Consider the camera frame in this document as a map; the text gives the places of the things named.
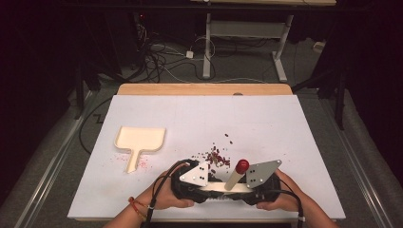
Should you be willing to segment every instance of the black cable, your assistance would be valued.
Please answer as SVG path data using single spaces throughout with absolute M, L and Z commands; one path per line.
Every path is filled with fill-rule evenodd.
M 157 60 L 157 58 L 154 55 L 150 55 L 150 58 L 152 59 L 152 63 L 154 63 L 154 68 L 152 69 L 151 73 L 148 75 L 148 82 L 149 81 L 153 81 L 154 83 L 159 83 L 161 80 L 161 72 L 159 71 L 160 67 L 159 67 L 159 60 Z M 151 77 L 152 73 L 157 71 L 157 75 L 154 77 Z
M 291 192 L 294 193 L 293 189 L 291 189 L 291 187 L 290 187 L 286 182 L 284 182 L 284 180 L 282 180 L 282 179 L 279 179 L 279 180 L 280 180 L 282 183 L 284 183 L 284 185 L 287 186 L 288 189 L 290 189 Z
M 298 222 L 297 222 L 297 228 L 302 228 L 302 224 L 303 224 L 303 221 L 304 221 L 304 216 L 303 216 L 302 202 L 301 202 L 301 199 L 299 198 L 299 196 L 297 196 L 297 194 L 295 194 L 295 193 L 292 192 L 292 191 L 285 191 L 285 190 L 276 190 L 276 189 L 273 189 L 273 190 L 270 190 L 270 192 L 273 192 L 273 193 L 280 193 L 280 194 L 286 194 L 286 195 L 289 195 L 289 196 L 294 197 L 294 198 L 297 200 L 297 203 L 298 203 Z
M 231 56 L 237 54 L 237 52 L 238 52 L 238 44 L 237 44 L 237 42 L 235 42 L 234 39 L 230 39 L 230 40 L 232 41 L 232 44 L 234 44 L 234 50 L 232 51 L 232 53 L 227 54 L 227 55 L 219 55 L 219 54 L 216 53 L 216 56 L 217 56 L 217 57 L 227 58 L 227 57 L 231 57 Z
M 219 39 L 219 40 L 222 40 L 222 41 L 224 41 L 224 42 L 228 42 L 228 43 L 230 43 L 230 42 L 232 42 L 232 43 L 235 43 L 235 44 L 237 44 L 237 45 L 241 45 L 241 46 L 246 46 L 246 47 L 240 47 L 240 49 L 248 49 L 248 48 L 261 48 L 261 47 L 263 47 L 266 43 L 267 43 L 267 41 L 269 40 L 269 38 L 259 38 L 258 39 L 258 42 L 256 43 L 256 44 L 254 44 L 254 45 L 250 45 L 250 44 L 247 44 L 247 42 L 255 42 L 255 40 L 235 40 L 235 39 L 229 39 L 229 40 L 227 40 L 227 39 L 224 39 L 224 38 L 221 38 L 221 37 L 216 37 L 216 36 L 214 36 L 214 38 L 217 38 L 217 39 Z
M 181 164 L 183 164 L 183 163 L 193 163 L 193 162 L 194 162 L 194 161 L 192 161 L 192 160 L 177 161 L 174 165 L 171 166 L 171 168 L 169 168 L 169 170 L 166 172 L 166 174 L 165 174 L 164 176 L 158 177 L 158 178 L 154 181 L 153 189 L 155 189 L 155 185 L 157 184 L 157 181 L 158 181 L 160 178 L 163 178 L 163 179 L 161 180 L 160 184 L 158 185 L 157 190 L 156 190 L 155 192 L 153 191 L 152 199 L 151 199 L 151 202 L 150 202 L 150 204 L 149 204 L 149 206 L 148 206 L 147 219 L 146 219 L 146 221 L 145 221 L 144 224 L 143 224 L 143 228 L 148 228 L 148 227 L 149 227 L 150 221 L 151 221 L 151 217 L 152 217 L 152 214 L 153 214 L 153 212 L 154 212 L 154 207 L 155 207 L 155 204 L 157 203 L 157 196 L 158 196 L 158 194 L 160 193 L 161 189 L 163 188 L 163 184 L 166 182 L 166 180 L 167 180 L 168 178 L 170 178 L 170 175 L 172 174 L 172 172 L 173 172 L 179 165 L 181 165 Z
M 79 132 L 78 132 L 78 139 L 80 141 L 80 145 L 83 147 L 83 149 L 87 152 L 87 154 L 91 154 L 91 152 L 84 146 L 83 143 L 83 138 L 82 138 L 82 132 L 83 132 L 83 128 L 84 125 L 86 124 L 86 121 L 88 120 L 88 118 L 95 112 L 95 110 L 97 110 L 101 105 L 105 104 L 106 102 L 112 100 L 113 97 L 110 97 L 106 100 L 104 100 L 103 102 L 101 102 L 100 104 L 98 104 L 94 109 L 92 109 L 91 112 L 89 112 L 89 114 L 86 116 L 86 118 L 83 120 L 83 123 L 80 126 Z
M 173 69 L 173 68 L 175 68 L 175 67 L 179 67 L 179 66 L 185 65 L 185 64 L 188 64 L 188 65 L 193 66 L 193 68 L 194 68 L 194 70 L 195 70 L 195 76 L 196 76 L 196 78 L 199 79 L 197 67 L 196 67 L 196 65 L 194 65 L 194 64 L 192 64 L 192 63 L 181 63 L 181 64 L 175 65 L 175 66 L 173 66 L 173 67 L 171 67 L 171 68 L 168 68 L 167 70 L 171 70 L 171 69 Z
M 184 61 L 184 60 L 188 60 L 188 59 L 187 59 L 187 58 L 182 58 L 182 59 L 180 59 L 180 60 L 176 60 L 176 61 L 174 61 L 174 62 L 165 63 L 165 64 L 166 64 L 166 65 L 176 64 L 176 63 L 178 63 L 178 62 L 180 62 L 180 61 Z

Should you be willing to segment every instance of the white shelf leg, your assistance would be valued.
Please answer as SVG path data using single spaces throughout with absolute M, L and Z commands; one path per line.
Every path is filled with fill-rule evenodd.
M 278 51 L 273 51 L 273 61 L 275 62 L 275 67 L 278 73 L 279 81 L 282 83 L 287 82 L 287 77 L 282 67 L 280 60 L 282 50 L 284 49 L 285 42 L 287 41 L 288 32 L 290 31 L 291 23 L 293 22 L 294 15 L 289 15 L 287 21 L 285 22 L 284 28 L 282 30 L 281 38 L 279 40 Z
M 211 13 L 207 13 L 207 20 L 205 24 L 205 51 L 204 51 L 204 61 L 202 67 L 202 77 L 204 79 L 210 78 L 210 61 L 211 61 L 211 53 L 210 53 L 210 38 L 211 38 Z

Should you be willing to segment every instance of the table leg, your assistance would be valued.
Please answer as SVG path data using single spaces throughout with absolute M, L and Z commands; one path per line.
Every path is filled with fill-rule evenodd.
M 77 113 L 75 115 L 75 120 L 80 119 L 81 114 L 84 110 L 84 90 L 83 90 L 83 77 L 82 77 L 82 64 L 79 63 L 75 70 L 76 79 L 76 96 L 77 96 Z
M 279 47 L 277 51 L 273 51 L 273 61 L 275 62 L 276 71 L 278 73 L 279 81 L 282 83 L 287 82 L 287 77 L 285 76 L 284 67 L 282 66 L 280 57 L 284 49 L 285 42 L 287 41 L 288 32 L 290 31 L 291 23 L 293 22 L 294 15 L 289 15 L 287 21 L 282 30 L 281 38 L 279 40 Z
M 211 38 L 211 13 L 207 13 L 207 19 L 205 23 L 205 51 L 204 51 L 204 61 L 202 67 L 202 77 L 204 79 L 210 78 L 210 38 Z

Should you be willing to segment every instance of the forearm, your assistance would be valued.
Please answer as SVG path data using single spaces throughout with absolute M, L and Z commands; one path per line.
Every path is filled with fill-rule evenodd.
M 167 175 L 167 172 L 161 173 L 160 177 Z M 163 182 L 161 179 L 151 184 L 136 199 L 130 198 L 130 203 L 111 220 L 105 228 L 139 228 L 143 220 L 146 219 L 149 203 L 154 195 L 154 186 L 160 186 L 161 191 L 157 196 L 157 203 L 153 205 L 156 210 L 163 210 L 169 207 L 185 208 L 193 206 L 194 201 L 190 199 L 177 199 L 171 190 L 171 180 Z
M 305 222 L 309 228 L 338 227 L 313 199 L 305 194 L 299 197 L 302 203 Z

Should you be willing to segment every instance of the white table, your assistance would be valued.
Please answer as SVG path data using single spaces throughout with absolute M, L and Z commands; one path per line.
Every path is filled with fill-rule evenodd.
M 143 154 L 139 168 L 125 172 L 129 155 L 114 146 L 121 125 L 165 127 L 163 147 Z M 323 159 L 294 95 L 116 95 L 92 151 L 68 217 L 111 219 L 178 160 L 200 157 L 212 146 L 231 163 L 282 160 L 280 169 L 331 219 L 345 214 Z M 216 168 L 227 179 L 232 171 Z M 155 211 L 154 221 L 295 221 L 296 213 L 266 212 L 243 201 L 209 200 L 192 208 Z
M 334 6 L 336 0 L 209 0 L 208 4 L 229 3 L 229 4 L 263 4 L 263 5 L 287 5 L 312 7 Z M 211 62 L 211 36 L 236 36 L 236 37 L 257 37 L 257 38 L 279 38 L 278 49 L 272 52 L 273 61 L 281 83 L 287 82 L 284 68 L 281 63 L 281 54 L 287 41 L 288 32 L 291 28 L 294 15 L 288 15 L 284 23 L 263 23 L 263 22 L 241 22 L 241 21 L 217 21 L 211 20 L 211 13 L 207 13 L 205 32 L 205 54 L 203 61 L 203 74 L 205 79 L 210 78 Z

